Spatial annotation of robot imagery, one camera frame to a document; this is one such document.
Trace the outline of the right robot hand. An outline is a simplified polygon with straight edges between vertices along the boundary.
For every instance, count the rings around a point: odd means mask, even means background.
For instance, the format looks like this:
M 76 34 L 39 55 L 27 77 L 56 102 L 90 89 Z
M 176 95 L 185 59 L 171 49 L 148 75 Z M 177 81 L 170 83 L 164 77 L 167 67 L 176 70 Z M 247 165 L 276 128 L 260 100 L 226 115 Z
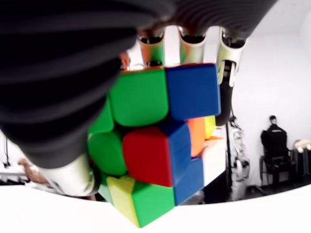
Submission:
M 246 39 L 273 0 L 3 0 L 0 129 L 59 193 L 97 193 L 87 130 L 137 35 L 175 25 L 190 34 L 224 28 Z

